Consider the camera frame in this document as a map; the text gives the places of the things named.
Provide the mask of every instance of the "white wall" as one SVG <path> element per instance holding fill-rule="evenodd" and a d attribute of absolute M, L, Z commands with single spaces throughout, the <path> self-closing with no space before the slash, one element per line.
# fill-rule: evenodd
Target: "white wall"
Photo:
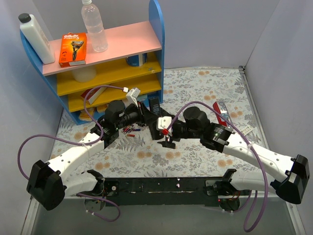
<path fill-rule="evenodd" d="M 80 0 L 33 0 L 54 39 L 85 32 Z M 106 28 L 148 20 L 149 0 L 93 0 Z M 279 0 L 159 0 L 165 67 L 245 65 Z"/>
<path fill-rule="evenodd" d="M 23 12 L 33 13 L 44 26 L 31 0 L 1 0 L 0 234 L 4 235 L 20 234 L 29 205 L 27 180 L 17 166 L 18 148 L 30 135 L 55 135 L 62 110 L 22 47 L 18 15 Z M 27 174 L 35 161 L 48 159 L 52 144 L 32 140 L 25 147 L 22 166 Z"/>
<path fill-rule="evenodd" d="M 310 161 L 313 171 L 313 1 L 280 0 L 246 66 L 272 150 Z M 313 180 L 298 206 L 313 234 Z"/>

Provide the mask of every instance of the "orange box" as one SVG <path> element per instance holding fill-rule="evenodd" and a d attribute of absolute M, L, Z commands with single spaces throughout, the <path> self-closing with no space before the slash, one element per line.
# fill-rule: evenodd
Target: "orange box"
<path fill-rule="evenodd" d="M 62 36 L 59 64 L 62 68 L 86 63 L 86 33 L 69 33 Z"/>

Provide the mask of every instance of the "razor image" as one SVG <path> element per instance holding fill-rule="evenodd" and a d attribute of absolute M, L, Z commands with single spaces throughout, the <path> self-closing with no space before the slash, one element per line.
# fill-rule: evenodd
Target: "razor image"
<path fill-rule="evenodd" d="M 71 45 L 73 46 L 73 60 L 76 60 L 77 51 L 84 44 L 84 41 L 72 41 Z"/>

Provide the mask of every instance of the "blue container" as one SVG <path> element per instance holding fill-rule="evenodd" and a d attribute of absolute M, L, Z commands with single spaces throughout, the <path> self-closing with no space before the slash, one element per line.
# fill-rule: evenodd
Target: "blue container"
<path fill-rule="evenodd" d="M 140 67 L 147 62 L 147 53 L 126 57 L 126 62 L 130 66 Z"/>

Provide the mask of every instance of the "floral pattern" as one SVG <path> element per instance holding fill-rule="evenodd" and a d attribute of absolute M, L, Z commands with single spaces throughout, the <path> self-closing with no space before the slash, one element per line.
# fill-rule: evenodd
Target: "floral pattern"
<path fill-rule="evenodd" d="M 175 114 L 185 103 L 195 100 L 210 106 L 216 100 L 223 100 L 233 123 L 239 129 L 251 125 L 254 129 L 247 135 L 248 139 L 263 146 L 237 69 L 165 70 L 164 103 L 161 107 Z M 196 106 L 205 111 L 212 122 L 217 122 L 214 113 L 201 105 Z M 80 141 L 93 126 L 94 123 L 77 126 L 63 113 L 57 136 Z M 199 140 L 181 140 L 176 143 L 176 149 L 168 149 L 151 139 L 148 128 L 142 128 L 134 134 L 132 138 L 120 132 L 113 144 L 91 156 L 72 175 L 88 169 L 95 169 L 104 177 L 223 176 L 228 168 L 258 170 L 233 156 L 205 148 Z M 51 157 L 59 156 L 70 147 L 69 144 L 56 141 Z"/>

